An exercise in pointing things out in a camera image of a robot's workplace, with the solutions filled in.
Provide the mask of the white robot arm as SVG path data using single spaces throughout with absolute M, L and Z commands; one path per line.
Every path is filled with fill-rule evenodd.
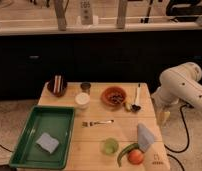
M 168 107 L 183 100 L 202 112 L 202 78 L 200 66 L 186 62 L 164 70 L 159 77 L 160 86 L 151 95 L 157 123 L 163 125 L 170 116 Z

